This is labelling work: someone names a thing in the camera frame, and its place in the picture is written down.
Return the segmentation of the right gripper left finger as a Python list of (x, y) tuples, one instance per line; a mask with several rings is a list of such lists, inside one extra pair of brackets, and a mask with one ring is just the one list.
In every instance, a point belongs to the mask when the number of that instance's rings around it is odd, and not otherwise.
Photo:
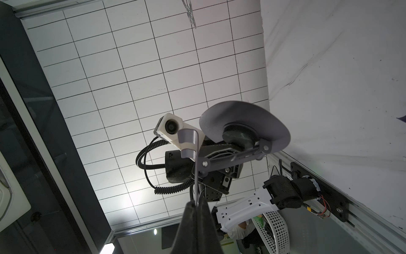
[(194, 201), (187, 203), (176, 238), (172, 246), (172, 254), (197, 254), (197, 209)]

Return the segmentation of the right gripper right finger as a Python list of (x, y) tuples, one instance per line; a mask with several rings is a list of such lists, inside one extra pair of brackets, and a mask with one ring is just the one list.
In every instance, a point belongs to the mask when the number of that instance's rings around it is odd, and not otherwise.
[(213, 217), (205, 198), (198, 203), (198, 253), (223, 254)]

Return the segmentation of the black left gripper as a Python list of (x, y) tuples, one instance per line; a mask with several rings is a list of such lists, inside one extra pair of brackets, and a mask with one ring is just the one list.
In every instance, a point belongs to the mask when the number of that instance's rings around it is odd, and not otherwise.
[[(208, 159), (220, 159), (239, 153), (242, 148), (220, 142), (218, 144), (206, 139), (200, 149), (200, 154)], [(182, 158), (179, 150), (167, 151), (165, 155), (166, 177), (175, 186), (166, 187), (165, 194), (174, 194), (186, 189), (193, 189), (195, 163), (188, 158)], [(198, 178), (199, 188), (208, 202), (219, 201), (222, 195), (229, 193), (232, 179), (239, 178), (243, 165), (236, 165), (211, 171), (206, 176)]]

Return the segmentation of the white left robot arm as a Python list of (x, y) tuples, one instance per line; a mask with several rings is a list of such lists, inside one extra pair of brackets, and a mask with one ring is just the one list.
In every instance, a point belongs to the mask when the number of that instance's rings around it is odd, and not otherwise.
[[(189, 158), (182, 158), (181, 151), (169, 151), (166, 155), (165, 164), (147, 165), (144, 163), (147, 153), (160, 146), (167, 145), (165, 140), (154, 138), (151, 143), (142, 149), (136, 157), (136, 164), (147, 174), (148, 170), (165, 168), (167, 172), (171, 163), (174, 163), (175, 176), (180, 174), (182, 168), (186, 168), (187, 178), (180, 184), (170, 187), (156, 187), (152, 185), (148, 177), (147, 182), (154, 188), (154, 193), (159, 195), (173, 194), (190, 188), (191, 200), (195, 200), (194, 169), (195, 163)], [(256, 215), (266, 212), (275, 212), (284, 208), (300, 208), (305, 206), (305, 201), (321, 199), (321, 189), (315, 179), (307, 176), (289, 180), (285, 176), (273, 175), (264, 182), (257, 192), (231, 205), (214, 207), (211, 214), (215, 227), (224, 233), (230, 232), (237, 224), (249, 220)]]

